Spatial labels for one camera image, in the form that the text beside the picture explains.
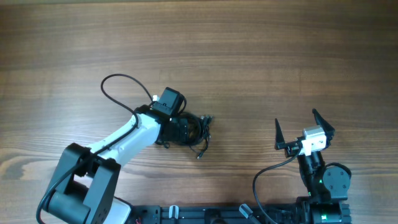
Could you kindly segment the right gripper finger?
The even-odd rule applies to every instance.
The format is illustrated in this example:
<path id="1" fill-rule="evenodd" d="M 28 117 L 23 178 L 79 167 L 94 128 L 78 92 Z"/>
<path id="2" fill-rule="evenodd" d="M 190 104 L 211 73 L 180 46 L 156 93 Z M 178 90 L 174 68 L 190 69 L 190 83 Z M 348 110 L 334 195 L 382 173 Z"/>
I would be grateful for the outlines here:
<path id="1" fill-rule="evenodd" d="M 318 125 L 320 125 L 325 132 L 326 146 L 330 146 L 331 140 L 333 139 L 333 136 L 335 135 L 335 128 L 330 123 L 328 123 L 325 119 L 323 119 L 323 117 L 320 115 L 320 113 L 315 108 L 312 109 L 312 113 L 314 115 L 315 122 Z"/>
<path id="2" fill-rule="evenodd" d="M 275 119 L 275 150 L 281 150 L 285 148 L 285 140 L 282 133 L 282 129 L 280 127 L 279 121 Z"/>

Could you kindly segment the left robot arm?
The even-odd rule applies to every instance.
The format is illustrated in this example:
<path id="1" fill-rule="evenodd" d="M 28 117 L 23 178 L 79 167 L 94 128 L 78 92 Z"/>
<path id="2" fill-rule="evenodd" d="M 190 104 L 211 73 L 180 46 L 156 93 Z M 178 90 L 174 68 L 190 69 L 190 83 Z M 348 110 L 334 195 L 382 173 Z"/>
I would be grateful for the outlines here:
<path id="1" fill-rule="evenodd" d="M 65 223 L 126 223 L 131 207 L 114 196 L 121 169 L 144 148 L 163 143 L 163 136 L 179 133 L 168 127 L 183 114 L 160 103 L 143 105 L 108 137 L 68 145 L 37 206 L 37 222 L 47 212 Z"/>

